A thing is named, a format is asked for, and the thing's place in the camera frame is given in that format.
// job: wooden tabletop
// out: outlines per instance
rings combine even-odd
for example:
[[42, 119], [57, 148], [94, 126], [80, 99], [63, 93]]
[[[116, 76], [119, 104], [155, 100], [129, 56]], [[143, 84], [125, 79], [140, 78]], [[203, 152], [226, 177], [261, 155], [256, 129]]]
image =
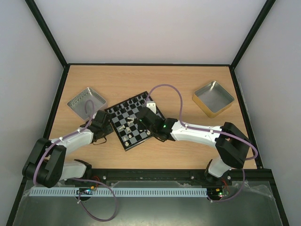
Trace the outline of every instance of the wooden tabletop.
[[[229, 109], [210, 119], [192, 101], [192, 94], [213, 80], [220, 83], [235, 101]], [[183, 121], [213, 126], [229, 121], [247, 134], [228, 67], [72, 65], [50, 138], [69, 134], [83, 124], [67, 103], [87, 87], [94, 89], [107, 100], [108, 106], [112, 106], [162, 83], [171, 84], [181, 92]], [[165, 117], [179, 118], [180, 100], [173, 89], [160, 87], [151, 97]], [[218, 156], [214, 148], [188, 141], [162, 143], [151, 138], [125, 152], [115, 132], [107, 139], [103, 145], [84, 146], [66, 159], [81, 159], [92, 164], [93, 168], [102, 169], [205, 169], [209, 161]], [[244, 168], [255, 169], [255, 161], [247, 161]]]

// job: white wall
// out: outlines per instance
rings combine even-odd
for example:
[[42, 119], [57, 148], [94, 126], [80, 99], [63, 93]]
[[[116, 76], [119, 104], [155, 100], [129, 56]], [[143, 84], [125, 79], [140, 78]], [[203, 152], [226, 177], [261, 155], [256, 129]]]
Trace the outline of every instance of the white wall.
[[239, 63], [258, 147], [292, 226], [301, 222], [301, 1], [278, 0]]
[[36, 0], [68, 63], [230, 64], [265, 0]]
[[24, 0], [1, 1], [0, 71], [0, 225], [5, 225], [63, 71]]

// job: black bracket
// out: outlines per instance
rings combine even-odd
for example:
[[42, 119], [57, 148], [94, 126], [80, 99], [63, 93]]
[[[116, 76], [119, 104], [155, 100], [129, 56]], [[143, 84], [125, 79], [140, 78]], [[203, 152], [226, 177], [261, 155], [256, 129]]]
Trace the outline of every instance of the black bracket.
[[[32, 149], [24, 167], [22, 174], [27, 179], [33, 180], [37, 165], [45, 152], [45, 149], [51, 144], [50, 140], [40, 138]], [[55, 145], [49, 152], [50, 158], [44, 160], [37, 174], [37, 182], [45, 187], [53, 187], [59, 181], [65, 161], [66, 147]]]
[[113, 132], [113, 128], [110, 124], [111, 115], [104, 111], [97, 111], [95, 118], [92, 120], [91, 125], [87, 127], [93, 133], [93, 142], [98, 139], [104, 138]]
[[177, 119], [162, 119], [157, 116], [151, 109], [144, 107], [137, 113], [138, 129], [148, 129], [152, 135], [159, 141], [172, 140], [172, 127]]
[[[250, 143], [250, 140], [230, 122], [225, 122], [221, 129], [223, 132], [235, 135]], [[215, 141], [215, 147], [225, 164], [236, 169], [243, 168], [250, 148], [248, 145], [223, 134], [216, 138]]]

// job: black metal frame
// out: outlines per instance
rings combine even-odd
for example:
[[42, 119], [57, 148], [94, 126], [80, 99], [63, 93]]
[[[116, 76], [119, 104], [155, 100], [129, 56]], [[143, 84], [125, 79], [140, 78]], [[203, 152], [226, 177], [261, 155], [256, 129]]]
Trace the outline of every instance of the black metal frame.
[[[245, 38], [242, 46], [240, 47], [237, 55], [235, 56], [233, 62], [231, 65], [209, 65], [209, 64], [123, 64], [123, 63], [116, 63], [116, 64], [82, 64], [82, 63], [74, 63], [74, 64], [68, 64], [63, 57], [53, 35], [51, 34], [45, 20], [42, 17], [42, 14], [40, 13], [37, 5], [35, 4], [34, 0], [25, 0], [28, 7], [30, 8], [32, 14], [36, 18], [38, 24], [40, 25], [40, 28], [42, 29], [43, 33], [45, 34], [47, 40], [49, 41], [53, 51], [55, 52], [56, 56], [58, 57], [59, 61], [61, 62], [62, 66], [64, 67], [63, 74], [59, 83], [59, 87], [55, 96], [55, 100], [49, 115], [49, 119], [46, 125], [46, 129], [44, 132], [44, 138], [49, 138], [52, 125], [55, 119], [56, 111], [62, 96], [62, 92], [64, 89], [64, 85], [68, 76], [68, 71], [71, 65], [130, 65], [130, 66], [227, 66], [229, 67], [234, 88], [238, 97], [238, 102], [240, 105], [240, 109], [243, 115], [243, 119], [246, 126], [246, 131], [248, 133], [249, 139], [253, 143], [255, 147], [256, 141], [255, 137], [252, 131], [251, 123], [249, 120], [249, 116], [246, 111], [246, 106], [244, 103], [244, 100], [242, 98], [242, 94], [240, 91], [240, 87], [237, 81], [237, 77], [235, 75], [235, 68], [238, 65], [240, 59], [242, 58], [243, 54], [247, 50], [249, 44], [253, 40], [255, 34], [259, 30], [262, 22], [264, 21], [265, 17], [267, 16], [268, 12], [272, 8], [273, 4], [276, 0], [267, 0], [264, 4], [262, 10], [260, 11], [259, 15], [257, 16], [250, 32], [248, 33], [247, 37]], [[273, 195], [276, 199], [276, 204], [279, 210], [279, 214], [282, 220], [282, 223], [284, 226], [288, 226], [288, 220], [279, 196], [279, 192], [277, 190], [277, 186], [272, 174], [272, 171], [270, 169], [263, 169], [263, 164], [260, 158], [260, 155], [255, 160], [257, 169], [246, 169], [246, 178], [249, 181], [269, 181]], [[168, 178], [171, 178], [173, 181], [176, 178], [177, 181], [181, 182], [189, 182], [189, 183], [197, 183], [196, 180], [191, 179], [193, 176], [194, 178], [198, 178], [198, 175], [202, 174], [204, 169], [176, 169], [176, 170], [163, 170], [163, 169], [93, 169], [93, 173], [97, 175], [103, 175], [106, 176], [106, 181], [116, 181], [116, 180], [137, 180], [142, 178], [145, 178], [147, 176], [148, 180], [157, 180], [158, 178], [162, 178], [164, 180], [167, 180]], [[232, 180], [241, 180], [242, 179], [242, 172], [240, 170], [232, 170], [229, 172], [229, 175], [231, 176]], [[22, 183], [20, 185], [14, 206], [12, 208], [12, 211], [10, 213], [7, 226], [13, 225], [17, 208], [19, 205], [19, 202], [21, 200], [24, 187], [25, 187], [26, 179], [22, 180]]]

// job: chessboard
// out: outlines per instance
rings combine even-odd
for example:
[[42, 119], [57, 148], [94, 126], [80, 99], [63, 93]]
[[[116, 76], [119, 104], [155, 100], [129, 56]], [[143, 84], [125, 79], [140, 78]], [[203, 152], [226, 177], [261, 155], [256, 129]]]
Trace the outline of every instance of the chessboard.
[[[138, 130], [136, 119], [136, 114], [143, 108], [147, 95], [148, 92], [145, 91], [105, 109], [111, 114], [112, 126], [125, 151], [152, 137], [148, 130]], [[165, 119], [158, 107], [156, 115]]]

